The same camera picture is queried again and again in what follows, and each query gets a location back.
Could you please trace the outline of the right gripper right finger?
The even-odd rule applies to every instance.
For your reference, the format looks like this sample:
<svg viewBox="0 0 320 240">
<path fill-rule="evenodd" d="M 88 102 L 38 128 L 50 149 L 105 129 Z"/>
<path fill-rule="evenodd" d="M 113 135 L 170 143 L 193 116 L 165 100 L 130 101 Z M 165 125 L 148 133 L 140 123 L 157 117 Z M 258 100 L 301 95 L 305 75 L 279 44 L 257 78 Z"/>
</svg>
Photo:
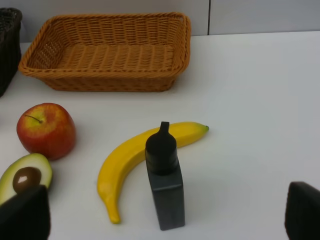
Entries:
<svg viewBox="0 0 320 240">
<path fill-rule="evenodd" d="M 288 188 L 284 226 L 290 240 L 320 239 L 320 191 L 303 181 Z"/>
</svg>

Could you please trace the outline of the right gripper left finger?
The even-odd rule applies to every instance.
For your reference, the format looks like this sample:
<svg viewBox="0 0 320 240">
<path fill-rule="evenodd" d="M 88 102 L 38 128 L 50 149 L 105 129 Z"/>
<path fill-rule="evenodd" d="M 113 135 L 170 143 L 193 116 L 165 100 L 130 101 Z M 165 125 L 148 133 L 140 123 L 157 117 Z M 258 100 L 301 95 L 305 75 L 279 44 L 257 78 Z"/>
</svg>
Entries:
<svg viewBox="0 0 320 240">
<path fill-rule="evenodd" d="M 47 188 L 30 187 L 0 206 L 2 240 L 47 240 L 51 214 Z"/>
</svg>

